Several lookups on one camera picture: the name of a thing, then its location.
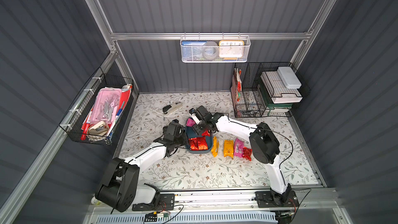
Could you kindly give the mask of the pink tea bag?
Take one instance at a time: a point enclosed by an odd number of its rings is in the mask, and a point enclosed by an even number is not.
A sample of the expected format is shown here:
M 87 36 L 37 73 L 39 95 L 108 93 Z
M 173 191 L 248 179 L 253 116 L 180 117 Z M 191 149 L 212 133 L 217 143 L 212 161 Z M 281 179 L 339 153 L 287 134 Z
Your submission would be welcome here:
M 234 142 L 234 156 L 242 158 L 244 150 L 244 142 L 240 139 L 236 139 Z
M 196 124 L 196 122 L 192 118 L 188 118 L 186 122 L 187 127 L 193 127 Z

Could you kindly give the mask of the teal plastic storage box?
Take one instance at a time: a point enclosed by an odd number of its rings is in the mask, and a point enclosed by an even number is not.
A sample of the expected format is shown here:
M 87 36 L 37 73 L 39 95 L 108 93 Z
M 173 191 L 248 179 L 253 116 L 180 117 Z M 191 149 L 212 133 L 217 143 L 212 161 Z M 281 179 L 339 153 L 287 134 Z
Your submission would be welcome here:
M 209 131 L 205 131 L 200 135 L 197 135 L 194 131 L 195 121 L 192 118 L 188 118 L 186 122 L 186 134 L 188 137 L 188 143 L 186 149 L 192 154 L 202 154 L 211 151 L 213 146 L 213 137 Z

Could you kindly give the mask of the yellow tea bag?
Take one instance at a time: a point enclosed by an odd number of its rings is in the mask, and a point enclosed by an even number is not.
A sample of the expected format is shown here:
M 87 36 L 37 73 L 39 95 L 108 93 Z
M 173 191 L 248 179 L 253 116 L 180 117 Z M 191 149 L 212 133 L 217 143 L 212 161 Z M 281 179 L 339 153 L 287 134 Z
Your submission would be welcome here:
M 234 141 L 225 140 L 223 144 L 223 156 L 224 157 L 234 157 Z
M 219 142 L 216 136 L 213 137 L 213 143 L 212 143 L 212 148 L 211 148 L 211 154 L 213 157 L 217 157 L 218 155 L 218 150 L 219 150 Z

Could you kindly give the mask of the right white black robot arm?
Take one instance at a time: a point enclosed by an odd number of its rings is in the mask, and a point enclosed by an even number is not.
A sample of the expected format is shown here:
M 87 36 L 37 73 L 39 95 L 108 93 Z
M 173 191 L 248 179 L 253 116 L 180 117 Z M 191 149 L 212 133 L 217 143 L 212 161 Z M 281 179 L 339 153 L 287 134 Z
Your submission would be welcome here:
M 266 123 L 248 124 L 222 113 L 212 114 L 204 106 L 190 109 L 189 114 L 195 121 L 193 129 L 197 135 L 205 131 L 225 132 L 249 141 L 253 156 L 265 165 L 272 201 L 277 206 L 288 202 L 292 188 L 280 168 L 280 142 Z

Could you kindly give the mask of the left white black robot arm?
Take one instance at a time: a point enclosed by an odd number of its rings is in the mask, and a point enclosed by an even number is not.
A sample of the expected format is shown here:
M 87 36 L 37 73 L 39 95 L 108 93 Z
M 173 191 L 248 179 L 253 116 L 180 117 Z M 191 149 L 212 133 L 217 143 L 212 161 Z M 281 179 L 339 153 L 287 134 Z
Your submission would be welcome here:
M 172 120 L 163 127 L 162 135 L 139 153 L 125 158 L 113 158 L 105 170 L 94 197 L 113 209 L 124 212 L 131 205 L 156 209 L 160 206 L 160 190 L 140 182 L 141 174 L 156 162 L 170 157 L 188 143 L 185 127 Z

